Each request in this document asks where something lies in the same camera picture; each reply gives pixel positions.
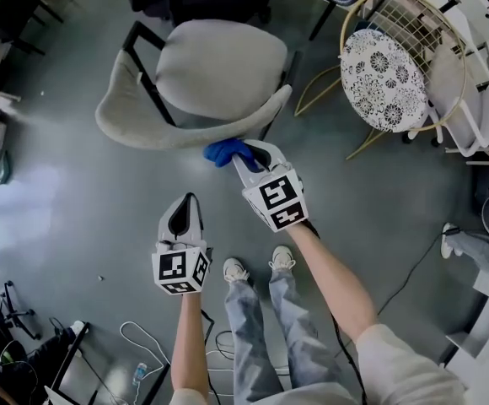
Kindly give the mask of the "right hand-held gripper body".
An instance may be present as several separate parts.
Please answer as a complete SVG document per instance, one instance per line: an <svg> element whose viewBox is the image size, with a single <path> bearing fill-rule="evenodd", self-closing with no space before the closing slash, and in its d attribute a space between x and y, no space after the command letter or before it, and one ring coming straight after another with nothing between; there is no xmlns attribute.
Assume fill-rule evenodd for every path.
<svg viewBox="0 0 489 405"><path fill-rule="evenodd" d="M279 165L258 184L242 191L254 212L273 231L279 232L308 219L303 184L295 169Z"/></svg>

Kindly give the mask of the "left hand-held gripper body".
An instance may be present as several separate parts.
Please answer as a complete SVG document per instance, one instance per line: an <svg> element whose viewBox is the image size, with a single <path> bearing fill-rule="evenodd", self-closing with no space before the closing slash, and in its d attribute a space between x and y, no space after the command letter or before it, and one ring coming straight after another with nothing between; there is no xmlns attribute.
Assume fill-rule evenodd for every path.
<svg viewBox="0 0 489 405"><path fill-rule="evenodd" d="M211 260L197 246L159 241L152 254L154 283L168 295L202 291Z"/></svg>

